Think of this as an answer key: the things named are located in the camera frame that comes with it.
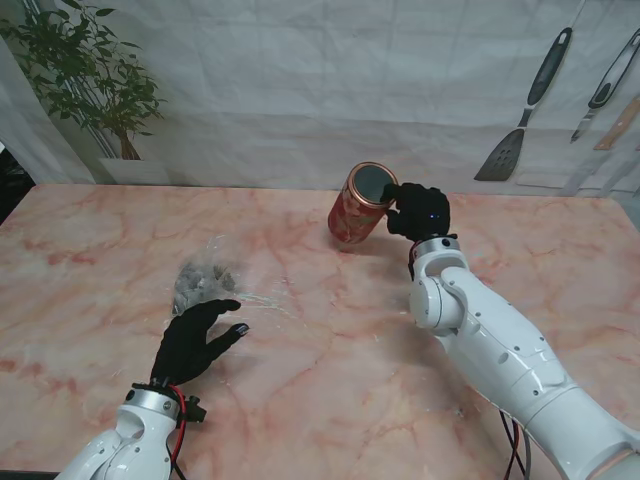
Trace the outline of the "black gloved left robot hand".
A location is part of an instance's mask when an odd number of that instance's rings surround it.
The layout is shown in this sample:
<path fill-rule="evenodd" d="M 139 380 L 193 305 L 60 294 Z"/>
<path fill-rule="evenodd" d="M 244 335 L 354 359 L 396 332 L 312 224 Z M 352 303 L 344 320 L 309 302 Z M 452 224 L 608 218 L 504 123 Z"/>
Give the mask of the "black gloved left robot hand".
<path fill-rule="evenodd" d="M 247 324 L 238 323 L 207 340 L 209 329 L 221 315 L 240 308 L 241 303 L 236 300 L 211 300 L 176 316 L 164 331 L 151 370 L 151 383 L 180 386 L 203 374 L 249 331 Z"/>

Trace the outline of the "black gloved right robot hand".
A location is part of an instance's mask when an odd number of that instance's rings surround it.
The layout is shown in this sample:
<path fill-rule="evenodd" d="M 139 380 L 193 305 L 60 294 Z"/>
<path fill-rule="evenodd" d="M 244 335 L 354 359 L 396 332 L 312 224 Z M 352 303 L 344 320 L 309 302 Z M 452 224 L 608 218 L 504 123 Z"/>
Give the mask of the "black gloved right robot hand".
<path fill-rule="evenodd" d="M 387 230 L 412 242 L 449 234 L 450 204 L 438 188 L 421 184 L 387 184 L 382 199 L 395 202 L 387 211 Z"/>

